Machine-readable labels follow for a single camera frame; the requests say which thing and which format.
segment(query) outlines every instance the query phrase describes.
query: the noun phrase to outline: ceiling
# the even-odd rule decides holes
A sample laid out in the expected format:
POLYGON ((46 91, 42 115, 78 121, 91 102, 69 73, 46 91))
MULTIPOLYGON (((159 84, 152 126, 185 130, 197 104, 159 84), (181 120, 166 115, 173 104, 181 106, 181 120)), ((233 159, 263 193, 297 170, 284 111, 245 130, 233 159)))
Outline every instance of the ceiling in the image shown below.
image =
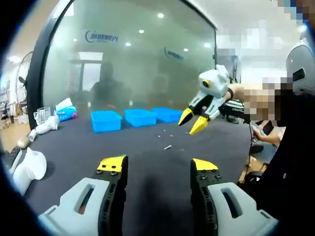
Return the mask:
MULTIPOLYGON (((58 1, 39 1, 20 28, 8 56, 22 58, 33 50, 58 1)), ((278 6, 285 0, 190 1, 217 26, 218 48, 234 48, 245 67, 283 68, 288 52, 299 40, 294 14, 290 14, 290 8, 278 6)))

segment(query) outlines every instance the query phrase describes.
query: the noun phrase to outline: floor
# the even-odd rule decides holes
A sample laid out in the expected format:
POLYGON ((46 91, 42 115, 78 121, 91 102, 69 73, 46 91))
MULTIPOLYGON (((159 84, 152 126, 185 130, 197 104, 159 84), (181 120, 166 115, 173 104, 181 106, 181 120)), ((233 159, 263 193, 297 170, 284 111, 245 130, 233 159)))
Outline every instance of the floor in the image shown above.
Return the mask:
POLYGON ((11 152, 17 145, 19 139, 23 138, 30 132, 29 124, 10 124, 0 130, 1 143, 4 150, 11 152))

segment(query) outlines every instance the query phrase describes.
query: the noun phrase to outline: desk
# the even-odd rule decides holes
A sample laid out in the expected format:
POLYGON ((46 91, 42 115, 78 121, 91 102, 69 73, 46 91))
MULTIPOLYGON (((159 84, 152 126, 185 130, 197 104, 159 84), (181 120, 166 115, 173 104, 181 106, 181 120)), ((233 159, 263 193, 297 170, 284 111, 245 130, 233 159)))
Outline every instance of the desk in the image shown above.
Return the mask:
POLYGON ((248 125, 217 119, 190 136, 186 132, 194 121, 141 128, 123 124, 121 131, 102 134, 93 133, 87 119, 62 122, 58 131, 38 136, 31 144, 45 154, 47 173, 31 183, 25 198, 42 213, 58 205, 60 196, 79 180, 91 177, 100 160, 127 154, 123 234, 192 235, 190 160, 211 161, 224 181, 237 182, 251 143, 248 125))

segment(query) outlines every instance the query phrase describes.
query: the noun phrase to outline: black frame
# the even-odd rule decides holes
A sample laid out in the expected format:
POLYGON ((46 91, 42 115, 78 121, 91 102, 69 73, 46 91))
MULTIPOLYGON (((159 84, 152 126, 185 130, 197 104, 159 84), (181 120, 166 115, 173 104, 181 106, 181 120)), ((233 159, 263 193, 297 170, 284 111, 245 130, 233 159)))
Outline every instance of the black frame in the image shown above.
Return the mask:
MULTIPOLYGON (((217 27, 202 12, 192 5, 192 3, 188 2, 188 0, 180 1, 196 12, 203 20, 205 20, 210 26, 214 28, 215 54, 213 58, 215 60, 215 64, 217 64, 217 27)), ((48 21, 41 31, 35 44, 29 73, 27 75, 28 83, 26 86, 28 117, 31 129, 34 129, 37 126, 33 113, 36 112, 38 108, 43 106, 43 76, 51 40, 58 28, 61 19, 73 2, 74 0, 60 0, 60 2, 50 14, 48 21)))

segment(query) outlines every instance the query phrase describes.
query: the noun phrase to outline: ceiling light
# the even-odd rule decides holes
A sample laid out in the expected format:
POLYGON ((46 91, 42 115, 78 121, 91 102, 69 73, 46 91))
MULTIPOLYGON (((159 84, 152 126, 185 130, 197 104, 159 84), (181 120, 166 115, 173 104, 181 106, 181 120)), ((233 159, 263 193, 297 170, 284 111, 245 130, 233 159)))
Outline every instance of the ceiling light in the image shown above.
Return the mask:
POLYGON ((19 63, 21 62, 21 58, 17 57, 17 56, 11 56, 8 58, 10 62, 12 63, 19 63))
POLYGON ((301 25, 301 26, 299 27, 300 33, 303 33, 303 32, 306 31, 306 30, 307 30, 307 26, 306 26, 306 25, 301 25))

